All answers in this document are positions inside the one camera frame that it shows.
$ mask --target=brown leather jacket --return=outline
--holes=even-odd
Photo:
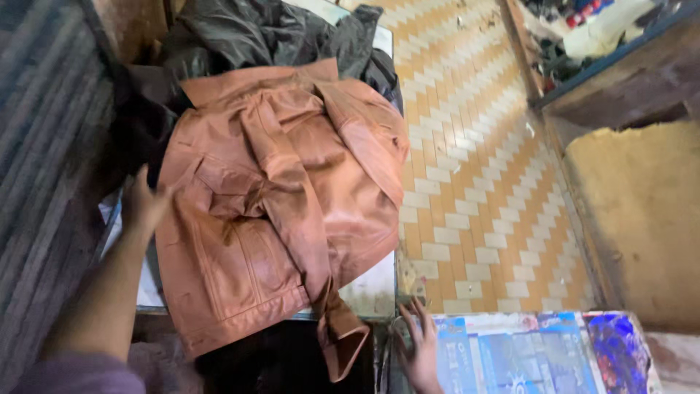
[[[168,307],[191,356],[311,304],[332,381],[369,327],[337,289],[398,244],[401,115],[335,59],[183,83],[160,181],[175,188],[156,231]]]

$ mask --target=jacket sleeve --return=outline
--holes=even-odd
[[[318,340],[330,380],[349,372],[369,334],[340,299],[328,260],[323,212],[302,162],[283,132],[266,93],[251,98],[241,114],[246,137],[267,181],[260,199],[302,275],[318,318]]]

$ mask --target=tiled floor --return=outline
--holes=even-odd
[[[384,7],[380,24],[394,34],[412,145],[400,288],[425,295],[434,313],[591,306],[556,162],[527,123],[496,2],[370,3]]]

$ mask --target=table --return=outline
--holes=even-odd
[[[310,10],[332,25],[335,25],[345,15],[350,14],[350,11],[326,0],[287,0],[287,3]],[[393,35],[387,28],[377,26],[372,45],[393,57]],[[101,210],[103,210],[103,216],[106,220],[108,207],[101,206]],[[107,250],[116,239],[121,228],[121,217],[119,216],[111,229],[104,250]],[[394,252],[389,253],[376,266],[340,289],[341,298],[356,315],[365,319],[391,319],[394,317],[396,305],[395,259]],[[167,313],[160,272],[158,271],[158,254],[153,242],[148,246],[146,256],[143,258],[136,309],[142,313]],[[294,319],[313,319],[313,315],[310,309],[305,309],[295,315]]]
[[[446,393],[661,393],[636,316],[624,311],[434,315]],[[394,328],[405,333],[402,318]],[[390,393],[410,392],[396,359]]]

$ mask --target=jacket cuff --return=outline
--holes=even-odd
[[[318,342],[328,366],[328,377],[333,383],[345,379],[370,334],[369,326],[361,322],[342,300],[340,303],[318,322]]]

